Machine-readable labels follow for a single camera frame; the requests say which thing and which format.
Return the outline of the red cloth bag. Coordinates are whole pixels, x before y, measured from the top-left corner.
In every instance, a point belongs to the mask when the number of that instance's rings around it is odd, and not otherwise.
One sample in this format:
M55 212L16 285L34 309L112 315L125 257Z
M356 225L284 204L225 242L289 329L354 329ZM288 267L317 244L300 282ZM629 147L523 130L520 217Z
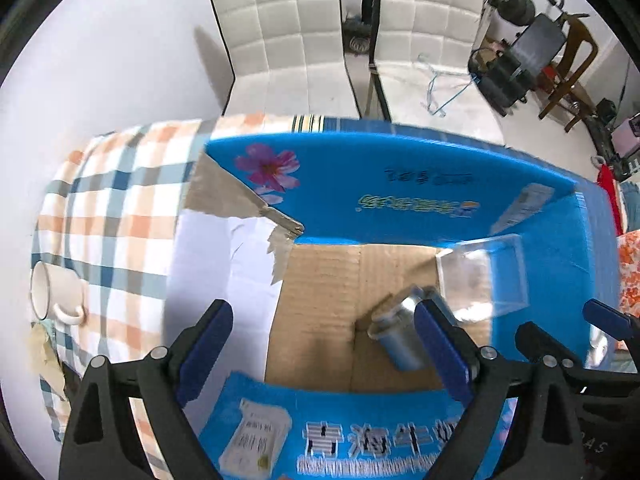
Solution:
M620 215L620 204L618 203L617 199L614 174L607 164L603 164L600 166L597 175L597 184L606 193L606 196L608 196L608 202L610 203L611 207L616 235L620 236L623 234L622 216Z

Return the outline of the blue cardboard milk box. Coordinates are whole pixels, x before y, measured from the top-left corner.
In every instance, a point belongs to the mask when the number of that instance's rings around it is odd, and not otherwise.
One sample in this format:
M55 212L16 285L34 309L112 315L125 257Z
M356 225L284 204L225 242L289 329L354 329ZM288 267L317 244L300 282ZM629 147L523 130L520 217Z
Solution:
M233 327L186 417L217 479L420 479L462 406L433 365L401 372L367 335L371 312L412 284L439 291L446 245L307 240L285 210L298 188L296 133L207 141L191 172L169 274L165 335L216 299ZM580 358L582 304L617 300L616 231L586 237L534 229L521 237L529 306L463 324L479 344L518 356L534 321Z

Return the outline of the white ceramic mug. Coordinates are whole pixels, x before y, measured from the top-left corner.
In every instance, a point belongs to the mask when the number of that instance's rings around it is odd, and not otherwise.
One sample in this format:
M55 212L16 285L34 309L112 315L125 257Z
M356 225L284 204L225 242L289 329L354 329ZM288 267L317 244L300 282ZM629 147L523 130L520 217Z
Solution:
M85 322L84 288L73 270L38 261L30 274L29 298L38 321Z

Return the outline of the beige paper scrap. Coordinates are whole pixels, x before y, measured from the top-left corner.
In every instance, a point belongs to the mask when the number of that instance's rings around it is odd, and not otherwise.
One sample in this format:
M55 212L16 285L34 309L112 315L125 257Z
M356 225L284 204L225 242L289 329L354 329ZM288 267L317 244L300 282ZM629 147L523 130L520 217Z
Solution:
M36 323L30 328L27 350L32 370L48 383L57 396L67 400L62 366L53 350L49 335L41 323Z

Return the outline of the silver metal tin can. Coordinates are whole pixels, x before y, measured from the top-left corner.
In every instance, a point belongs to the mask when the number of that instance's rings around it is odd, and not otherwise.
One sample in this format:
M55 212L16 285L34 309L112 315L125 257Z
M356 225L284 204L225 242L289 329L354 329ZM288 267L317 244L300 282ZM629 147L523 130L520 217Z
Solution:
M414 311L423 299L434 299L452 316L444 298L435 286L412 284L386 299L371 312L367 335L377 341L401 372L414 372L431 366L431 358L414 327Z

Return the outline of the pink small suitcase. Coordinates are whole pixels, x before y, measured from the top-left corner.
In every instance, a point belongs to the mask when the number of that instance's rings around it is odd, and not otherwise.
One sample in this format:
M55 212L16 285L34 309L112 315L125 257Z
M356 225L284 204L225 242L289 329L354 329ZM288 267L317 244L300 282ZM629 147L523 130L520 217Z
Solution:
M640 113L626 118L613 132L612 144L620 158L638 151L640 146Z

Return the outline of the white leather chair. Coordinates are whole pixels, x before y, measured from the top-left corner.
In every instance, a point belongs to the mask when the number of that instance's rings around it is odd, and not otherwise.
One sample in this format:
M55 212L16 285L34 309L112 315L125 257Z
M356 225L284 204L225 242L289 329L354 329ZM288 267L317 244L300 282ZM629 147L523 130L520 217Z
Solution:
M427 76L416 67L426 53L431 63L469 72L484 0L374 0L371 84L382 116L394 124L432 128L502 145L500 122L476 84L431 116L425 100Z
M210 0L233 82L224 114L358 118L341 0Z

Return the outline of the black weight bench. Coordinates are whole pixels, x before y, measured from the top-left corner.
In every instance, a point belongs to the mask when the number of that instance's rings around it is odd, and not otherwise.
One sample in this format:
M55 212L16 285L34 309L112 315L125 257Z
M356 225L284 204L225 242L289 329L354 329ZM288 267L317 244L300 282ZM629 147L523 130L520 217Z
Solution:
M479 47L472 51L468 69L482 96L501 117L516 101L525 101L526 94L535 88L537 76L555 58L566 37L561 26L538 14L524 32L496 56L480 64L477 56L491 48Z

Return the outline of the left white leather chair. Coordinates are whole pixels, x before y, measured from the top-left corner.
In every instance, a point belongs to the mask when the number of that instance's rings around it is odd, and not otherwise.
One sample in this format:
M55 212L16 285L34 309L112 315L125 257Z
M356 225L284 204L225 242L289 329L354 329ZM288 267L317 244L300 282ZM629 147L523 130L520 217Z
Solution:
M233 82L224 114L358 118L341 0L210 0Z

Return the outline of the blue striped tablecloth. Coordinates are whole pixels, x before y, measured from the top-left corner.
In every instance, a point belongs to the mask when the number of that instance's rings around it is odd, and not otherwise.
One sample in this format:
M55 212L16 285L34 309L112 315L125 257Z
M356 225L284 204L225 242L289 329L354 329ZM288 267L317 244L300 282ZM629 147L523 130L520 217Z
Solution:
M299 186L284 208L307 240L446 245L543 229L615 234L602 188L505 146L374 120L296 116Z

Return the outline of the brown wooden chair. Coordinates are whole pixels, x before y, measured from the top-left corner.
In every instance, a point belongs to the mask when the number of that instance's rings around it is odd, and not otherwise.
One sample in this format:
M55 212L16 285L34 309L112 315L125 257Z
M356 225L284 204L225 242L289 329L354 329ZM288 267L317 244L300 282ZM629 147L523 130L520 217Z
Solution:
M555 107L562 108L572 119L564 126L569 133L578 122L596 114L596 106L580 83L599 53L596 40L584 23L585 13L563 13L561 25L568 25L567 40L559 63L551 62L538 76L538 86L547 93L547 104L538 118L544 119Z

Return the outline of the clear plastic box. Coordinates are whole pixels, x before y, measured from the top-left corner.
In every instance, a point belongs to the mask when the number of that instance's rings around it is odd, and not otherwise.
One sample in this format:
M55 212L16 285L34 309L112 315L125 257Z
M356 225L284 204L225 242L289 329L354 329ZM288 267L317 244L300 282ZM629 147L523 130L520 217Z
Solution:
M521 237L468 240L436 255L440 296L461 324L492 320L529 306Z

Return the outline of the right white leather chair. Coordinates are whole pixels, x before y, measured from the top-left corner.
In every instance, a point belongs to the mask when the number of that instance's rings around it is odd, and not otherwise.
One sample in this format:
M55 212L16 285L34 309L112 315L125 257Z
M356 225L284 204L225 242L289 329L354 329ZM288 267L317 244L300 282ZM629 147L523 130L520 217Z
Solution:
M500 122L476 84L431 116L425 100L427 76L416 67L426 53L431 63L469 72L484 0L374 0L371 84L382 116L394 124L432 128L502 145Z

